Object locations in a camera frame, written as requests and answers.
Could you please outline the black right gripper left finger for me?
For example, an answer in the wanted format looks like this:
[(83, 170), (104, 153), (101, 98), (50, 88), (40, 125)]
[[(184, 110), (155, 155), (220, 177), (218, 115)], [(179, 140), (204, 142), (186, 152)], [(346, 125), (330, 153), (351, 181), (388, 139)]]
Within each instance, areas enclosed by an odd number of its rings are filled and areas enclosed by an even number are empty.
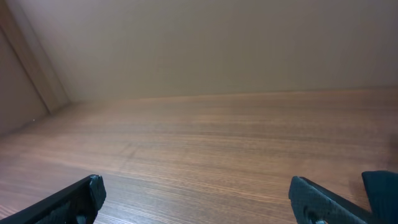
[(1, 224), (91, 224), (106, 199), (103, 177), (91, 174), (1, 220)]

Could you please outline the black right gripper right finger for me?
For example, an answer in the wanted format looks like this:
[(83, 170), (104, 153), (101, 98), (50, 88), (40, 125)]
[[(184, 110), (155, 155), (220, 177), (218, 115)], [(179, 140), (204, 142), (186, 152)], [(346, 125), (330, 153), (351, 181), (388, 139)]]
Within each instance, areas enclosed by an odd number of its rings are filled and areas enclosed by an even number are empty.
[(372, 224), (369, 211), (304, 177), (292, 177), (289, 199), (298, 224)]

